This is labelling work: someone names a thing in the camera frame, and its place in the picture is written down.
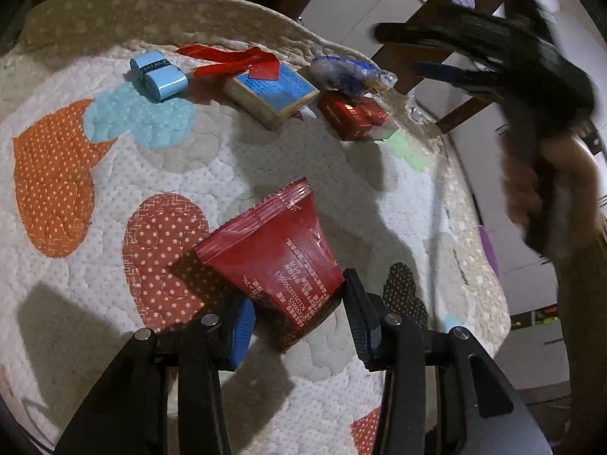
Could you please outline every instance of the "metal rivet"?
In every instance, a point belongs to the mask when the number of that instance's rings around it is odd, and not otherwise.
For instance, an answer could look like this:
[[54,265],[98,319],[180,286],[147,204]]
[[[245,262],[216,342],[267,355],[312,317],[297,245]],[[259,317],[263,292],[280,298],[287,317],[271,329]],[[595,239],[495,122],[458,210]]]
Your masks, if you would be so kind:
[[214,313],[209,313],[208,315],[204,315],[200,321],[203,325],[207,325],[207,327],[212,327],[213,325],[217,325],[219,323],[219,317]]
[[403,322],[403,319],[401,318],[400,315],[396,314],[396,313],[388,313],[386,316],[384,316],[384,321],[388,324],[388,325],[400,325]]
[[152,331],[149,328],[140,328],[135,332],[135,338],[137,340],[141,340],[142,342],[150,337],[152,337]]
[[466,340],[468,337],[470,337],[470,332],[467,328],[455,327],[453,328],[453,335],[455,335],[455,337],[458,339]]

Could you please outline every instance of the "red ribbon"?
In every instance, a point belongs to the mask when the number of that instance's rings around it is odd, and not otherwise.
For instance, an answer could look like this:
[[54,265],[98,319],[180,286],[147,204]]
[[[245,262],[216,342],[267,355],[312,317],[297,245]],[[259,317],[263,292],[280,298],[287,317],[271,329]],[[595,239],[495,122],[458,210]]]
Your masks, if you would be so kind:
[[179,48],[177,53],[198,60],[216,62],[217,65],[205,65],[195,68],[195,78],[217,75],[235,75],[248,69],[249,78],[260,80],[278,80],[280,62],[273,53],[262,51],[258,47],[246,51],[222,51],[201,44]]

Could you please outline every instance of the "human hand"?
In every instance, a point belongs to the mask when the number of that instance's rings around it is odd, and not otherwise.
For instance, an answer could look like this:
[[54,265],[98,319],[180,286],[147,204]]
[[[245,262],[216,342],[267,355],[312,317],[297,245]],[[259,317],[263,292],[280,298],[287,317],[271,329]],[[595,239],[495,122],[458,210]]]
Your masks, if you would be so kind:
[[[541,199],[535,191],[537,174],[514,156],[514,146],[508,134],[500,139],[506,212],[513,223],[526,228],[529,216],[541,211]],[[570,190],[568,243],[570,250],[576,250],[593,241],[596,228],[600,226],[599,169],[586,145],[575,135],[545,140],[540,151]]]

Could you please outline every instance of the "red box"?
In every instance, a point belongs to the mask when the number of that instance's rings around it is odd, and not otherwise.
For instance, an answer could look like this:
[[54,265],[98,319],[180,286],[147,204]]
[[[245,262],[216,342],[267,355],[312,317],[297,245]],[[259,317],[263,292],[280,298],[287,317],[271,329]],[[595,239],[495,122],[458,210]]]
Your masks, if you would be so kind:
[[318,99],[318,109],[342,140],[385,140],[398,130],[390,115],[370,97],[353,100],[329,90]]

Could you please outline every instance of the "orange heart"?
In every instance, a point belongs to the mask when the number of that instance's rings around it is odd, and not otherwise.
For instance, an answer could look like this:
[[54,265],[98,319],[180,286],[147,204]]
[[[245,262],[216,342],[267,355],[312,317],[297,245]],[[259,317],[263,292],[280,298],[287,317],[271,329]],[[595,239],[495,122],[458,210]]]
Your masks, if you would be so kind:
[[90,170],[114,141],[91,144],[76,101],[34,123],[17,138],[14,188],[27,236],[44,255],[68,256],[86,237],[95,207]]
[[146,327],[173,329],[203,307],[211,312],[236,289],[196,257],[194,245],[208,235],[198,205],[176,193],[151,196],[131,216],[122,246],[124,273]]

